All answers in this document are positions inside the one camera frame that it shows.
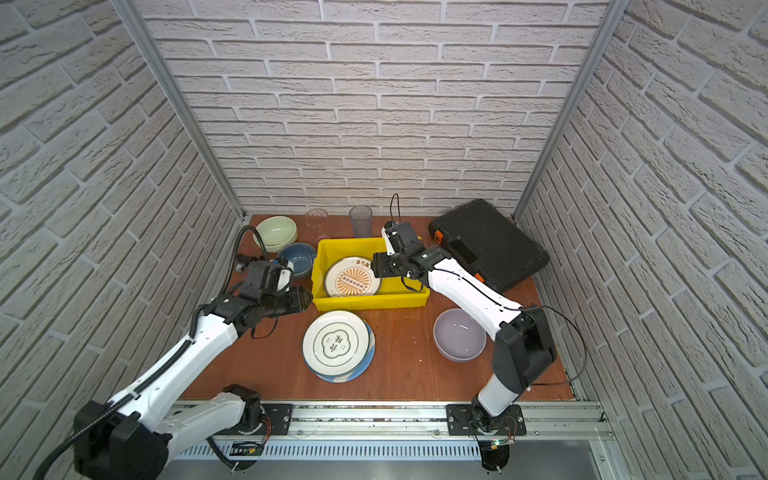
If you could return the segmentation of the white plate orange sunburst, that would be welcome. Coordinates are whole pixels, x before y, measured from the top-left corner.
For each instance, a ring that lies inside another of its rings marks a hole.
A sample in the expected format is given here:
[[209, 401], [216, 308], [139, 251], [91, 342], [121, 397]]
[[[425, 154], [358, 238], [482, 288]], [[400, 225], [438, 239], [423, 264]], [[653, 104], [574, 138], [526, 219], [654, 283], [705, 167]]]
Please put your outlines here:
[[381, 279], [374, 275], [369, 259], [349, 256], [329, 268], [323, 286], [330, 297], [373, 296], [379, 292]]

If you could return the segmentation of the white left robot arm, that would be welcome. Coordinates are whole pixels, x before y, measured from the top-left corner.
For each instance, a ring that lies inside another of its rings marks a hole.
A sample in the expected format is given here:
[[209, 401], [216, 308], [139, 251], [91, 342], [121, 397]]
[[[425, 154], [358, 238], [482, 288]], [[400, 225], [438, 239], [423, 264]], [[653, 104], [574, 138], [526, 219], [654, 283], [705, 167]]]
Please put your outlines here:
[[265, 256], [230, 255], [244, 263], [246, 278], [224, 282], [219, 294], [193, 311], [188, 333], [144, 375], [108, 402], [91, 401], [76, 414], [73, 434], [46, 456], [34, 476], [42, 479], [68, 450], [74, 469], [89, 479], [155, 479], [176, 456], [231, 428], [270, 435], [272, 422], [260, 395], [230, 385], [178, 417], [168, 413], [180, 395], [224, 350], [264, 318], [305, 311], [313, 300], [293, 285], [293, 264]]

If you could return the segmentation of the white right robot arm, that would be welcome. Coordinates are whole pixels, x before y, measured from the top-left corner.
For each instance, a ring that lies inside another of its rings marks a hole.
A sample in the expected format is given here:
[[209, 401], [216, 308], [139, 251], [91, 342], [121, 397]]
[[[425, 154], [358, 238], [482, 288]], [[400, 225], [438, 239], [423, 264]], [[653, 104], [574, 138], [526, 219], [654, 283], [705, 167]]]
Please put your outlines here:
[[482, 414], [495, 419], [557, 359], [552, 331], [541, 307], [524, 307], [470, 275], [438, 247], [422, 253], [376, 253], [378, 278], [407, 278], [450, 299], [494, 342], [492, 375], [476, 396]]

